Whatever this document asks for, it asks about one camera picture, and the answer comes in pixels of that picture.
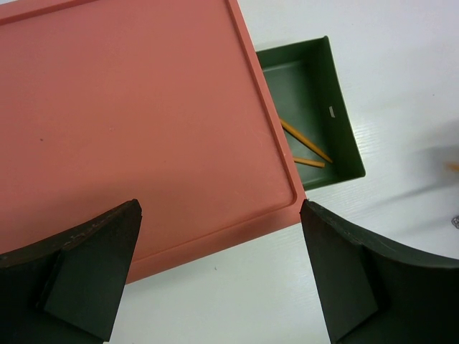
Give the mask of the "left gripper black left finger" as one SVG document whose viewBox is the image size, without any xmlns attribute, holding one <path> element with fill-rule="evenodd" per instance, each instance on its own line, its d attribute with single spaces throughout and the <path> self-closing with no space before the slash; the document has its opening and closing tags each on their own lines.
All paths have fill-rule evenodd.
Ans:
<svg viewBox="0 0 459 344">
<path fill-rule="evenodd" d="M 141 220 L 133 199 L 1 254 L 1 342 L 108 342 Z"/>
</svg>

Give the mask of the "orange plastic spoon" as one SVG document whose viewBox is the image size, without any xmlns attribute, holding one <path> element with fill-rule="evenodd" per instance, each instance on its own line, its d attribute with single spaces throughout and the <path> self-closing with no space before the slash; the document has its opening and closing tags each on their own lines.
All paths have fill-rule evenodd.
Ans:
<svg viewBox="0 0 459 344">
<path fill-rule="evenodd" d="M 332 163 L 331 158 L 323 152 L 315 143 L 310 139 L 305 137 L 299 130 L 295 129 L 291 124 L 287 123 L 284 119 L 280 119 L 281 125 L 284 130 L 286 130 L 290 135 L 292 135 L 296 140 L 301 142 L 305 147 L 313 151 L 316 155 L 320 156 L 325 161 Z"/>
</svg>

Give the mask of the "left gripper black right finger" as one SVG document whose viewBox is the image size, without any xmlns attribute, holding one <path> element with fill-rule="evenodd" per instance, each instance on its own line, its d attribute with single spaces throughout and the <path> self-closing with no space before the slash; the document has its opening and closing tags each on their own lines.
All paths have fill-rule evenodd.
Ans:
<svg viewBox="0 0 459 344">
<path fill-rule="evenodd" d="M 305 200 L 301 223 L 332 343 L 457 343 L 458 261 Z"/>
</svg>

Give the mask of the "green bottom drawer box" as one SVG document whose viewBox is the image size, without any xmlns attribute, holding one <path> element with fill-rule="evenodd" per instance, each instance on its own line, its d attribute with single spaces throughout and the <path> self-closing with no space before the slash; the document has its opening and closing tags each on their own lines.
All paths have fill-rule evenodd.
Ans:
<svg viewBox="0 0 459 344">
<path fill-rule="evenodd" d="M 257 52 L 278 115 L 330 159 L 296 164 L 305 190 L 365 176 L 328 37 Z"/>
</svg>

